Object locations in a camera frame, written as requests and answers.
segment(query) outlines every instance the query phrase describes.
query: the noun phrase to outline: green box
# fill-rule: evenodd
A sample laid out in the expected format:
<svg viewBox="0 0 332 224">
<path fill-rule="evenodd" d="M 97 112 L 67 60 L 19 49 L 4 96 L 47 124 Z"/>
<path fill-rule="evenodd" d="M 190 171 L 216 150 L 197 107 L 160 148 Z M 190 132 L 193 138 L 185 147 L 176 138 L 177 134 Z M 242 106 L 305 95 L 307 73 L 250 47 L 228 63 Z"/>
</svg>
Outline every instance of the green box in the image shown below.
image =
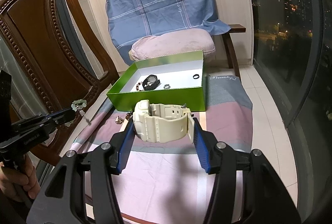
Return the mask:
<svg viewBox="0 0 332 224">
<path fill-rule="evenodd" d="M 137 92 L 136 84 L 150 74 L 157 75 L 161 84 L 155 90 Z M 194 80 L 194 74 L 200 77 Z M 171 88 L 165 90 L 165 84 Z M 134 110 L 137 102 L 148 99 L 153 104 L 186 103 L 191 111 L 198 112 L 205 111 L 205 87 L 203 51 L 193 51 L 134 62 L 107 96 L 118 111 Z"/>
</svg>

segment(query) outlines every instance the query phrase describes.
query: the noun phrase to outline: carved wooden chair back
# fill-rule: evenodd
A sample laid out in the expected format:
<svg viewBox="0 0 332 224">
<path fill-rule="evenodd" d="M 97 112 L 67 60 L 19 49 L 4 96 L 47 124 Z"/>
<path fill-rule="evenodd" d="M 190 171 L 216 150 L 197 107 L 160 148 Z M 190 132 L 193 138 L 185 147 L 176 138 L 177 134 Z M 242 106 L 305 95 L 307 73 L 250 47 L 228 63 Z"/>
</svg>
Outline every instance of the carved wooden chair back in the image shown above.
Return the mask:
<svg viewBox="0 0 332 224">
<path fill-rule="evenodd" d="M 85 99 L 87 107 L 119 78 L 108 53 L 93 33 L 78 0 L 66 0 L 86 43 L 103 67 L 100 80 L 77 60 L 60 26 L 55 0 L 0 0 L 0 33 L 49 113 Z M 48 146 L 38 145 L 32 153 L 56 165 L 59 153 L 82 117 L 70 127 L 60 126 Z"/>
</svg>

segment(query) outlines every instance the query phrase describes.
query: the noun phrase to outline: black watch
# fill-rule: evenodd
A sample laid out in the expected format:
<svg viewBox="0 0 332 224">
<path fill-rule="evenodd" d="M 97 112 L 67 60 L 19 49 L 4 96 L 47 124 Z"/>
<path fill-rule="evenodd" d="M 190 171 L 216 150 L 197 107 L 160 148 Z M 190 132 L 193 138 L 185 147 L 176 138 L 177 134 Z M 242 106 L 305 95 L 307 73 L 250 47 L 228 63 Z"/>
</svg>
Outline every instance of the black watch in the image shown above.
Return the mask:
<svg viewBox="0 0 332 224">
<path fill-rule="evenodd" d="M 157 78 L 156 75 L 149 75 L 143 82 L 143 89 L 144 91 L 151 91 L 158 87 L 160 84 L 160 80 Z"/>
</svg>

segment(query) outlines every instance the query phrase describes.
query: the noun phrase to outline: blue cloth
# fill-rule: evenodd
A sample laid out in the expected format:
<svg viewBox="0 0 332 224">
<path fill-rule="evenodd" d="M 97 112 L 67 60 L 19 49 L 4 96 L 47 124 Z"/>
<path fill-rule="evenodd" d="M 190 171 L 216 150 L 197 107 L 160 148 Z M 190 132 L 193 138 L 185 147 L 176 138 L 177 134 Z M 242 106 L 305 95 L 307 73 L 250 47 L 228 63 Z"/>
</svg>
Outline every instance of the blue cloth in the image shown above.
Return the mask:
<svg viewBox="0 0 332 224">
<path fill-rule="evenodd" d="M 214 0 L 106 0 L 109 32 L 126 64 L 137 40 L 188 28 L 201 28 L 210 35 L 230 27 L 218 19 Z"/>
</svg>

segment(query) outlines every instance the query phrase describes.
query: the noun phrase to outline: human hand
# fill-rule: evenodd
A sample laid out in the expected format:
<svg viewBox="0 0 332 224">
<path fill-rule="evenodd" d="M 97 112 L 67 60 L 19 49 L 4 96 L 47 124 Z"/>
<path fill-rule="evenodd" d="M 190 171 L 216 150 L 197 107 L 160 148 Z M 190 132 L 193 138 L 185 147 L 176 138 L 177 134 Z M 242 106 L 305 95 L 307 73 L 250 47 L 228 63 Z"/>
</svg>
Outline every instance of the human hand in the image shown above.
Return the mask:
<svg viewBox="0 0 332 224">
<path fill-rule="evenodd" d="M 28 192 L 31 199 L 35 199 L 40 191 L 40 186 L 36 177 L 36 169 L 32 165 L 28 154 L 25 154 L 24 164 L 22 167 L 25 174 L 8 167 L 0 162 L 0 189 L 8 198 L 22 202 L 17 194 L 14 183 L 23 186 L 24 191 Z"/>
</svg>

